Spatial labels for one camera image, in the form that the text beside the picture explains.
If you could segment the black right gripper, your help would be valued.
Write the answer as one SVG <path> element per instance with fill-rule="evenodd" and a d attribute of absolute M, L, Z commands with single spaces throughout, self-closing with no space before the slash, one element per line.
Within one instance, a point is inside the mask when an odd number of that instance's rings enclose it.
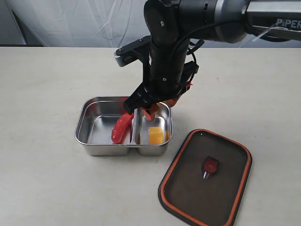
<path fill-rule="evenodd" d="M 190 89 L 199 66 L 195 56 L 192 61 L 185 62 L 189 43 L 189 39 L 184 39 L 166 45 L 150 37 L 149 60 L 143 64 L 143 81 L 124 101 L 124 109 L 129 114 L 143 108 L 146 119 L 152 121 L 159 110 L 157 103 L 174 106 Z"/>

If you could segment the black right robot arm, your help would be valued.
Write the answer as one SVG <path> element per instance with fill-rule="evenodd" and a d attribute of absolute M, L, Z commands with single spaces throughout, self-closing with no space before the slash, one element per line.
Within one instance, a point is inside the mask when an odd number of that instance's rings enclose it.
<path fill-rule="evenodd" d="M 158 102 L 176 103 L 198 71 L 186 56 L 206 40 L 237 43 L 248 34 L 271 42 L 301 38 L 298 0 L 149 0 L 143 13 L 149 36 L 116 51 L 121 65 L 143 65 L 142 83 L 124 101 L 128 113 L 153 113 Z"/>

